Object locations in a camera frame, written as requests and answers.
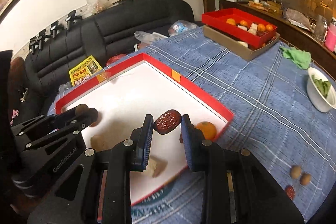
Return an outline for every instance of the blue tablecloth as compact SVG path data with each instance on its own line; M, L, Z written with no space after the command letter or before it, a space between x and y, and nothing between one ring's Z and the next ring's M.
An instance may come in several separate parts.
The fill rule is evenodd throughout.
M336 180L336 110L321 113L315 109L306 92L307 71L283 58L280 46L286 47L278 42L246 62L204 37L198 28L155 42L140 52L181 73L234 113L231 125L217 142L230 150L251 150L283 188L293 185L294 203L307 221ZM307 186L291 179L292 165L311 174ZM133 206L133 223L199 223L203 184L202 174L186 170L176 181Z

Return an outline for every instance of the red tray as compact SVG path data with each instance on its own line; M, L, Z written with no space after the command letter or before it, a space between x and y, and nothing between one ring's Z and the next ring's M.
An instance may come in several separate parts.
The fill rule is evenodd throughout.
M226 23L226 20L228 18L233 18L236 23L239 23L241 20L245 20L248 23L248 26L251 26L252 23L264 24L265 26L270 24L269 22L261 18L253 16L236 8L229 8L205 13L202 15L202 22L230 35L233 35L256 48L259 48L261 45L271 40L277 32L277 27L273 24L270 24L273 26L273 30L259 37L236 26Z

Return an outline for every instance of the silver screw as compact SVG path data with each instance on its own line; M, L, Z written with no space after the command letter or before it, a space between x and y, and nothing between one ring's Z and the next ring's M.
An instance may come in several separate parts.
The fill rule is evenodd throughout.
M212 144L211 140L202 140L202 145L204 146L210 146Z
M87 156L87 157L92 156L94 153L95 153L95 151L92 148L86 149L85 152L84 152L85 156Z
M124 145L125 146L131 146L133 144L133 141L131 139L125 140Z
M243 148L242 150L240 150L240 153L243 155L243 156L249 156L251 154L250 150L246 149L246 148Z

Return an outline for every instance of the cardboard box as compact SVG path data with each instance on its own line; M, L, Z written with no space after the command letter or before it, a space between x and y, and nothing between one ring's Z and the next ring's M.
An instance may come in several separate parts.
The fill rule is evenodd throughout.
M273 41L268 43L265 47L252 51L249 48L246 48L243 45L239 44L237 42L237 38L232 37L229 34L223 33L219 30L213 29L208 25L203 26L203 33L205 37L208 37L218 44L221 44L222 46L228 48L230 51L239 55L246 61L251 61L252 59L266 52L270 47L278 42L280 37L280 34L276 33L275 39Z

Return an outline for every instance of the green rag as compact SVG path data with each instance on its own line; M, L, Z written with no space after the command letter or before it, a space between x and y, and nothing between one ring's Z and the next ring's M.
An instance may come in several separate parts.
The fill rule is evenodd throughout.
M283 50L283 57L291 59L300 69L307 69L311 62L310 52L298 50L294 47L285 48L280 47Z

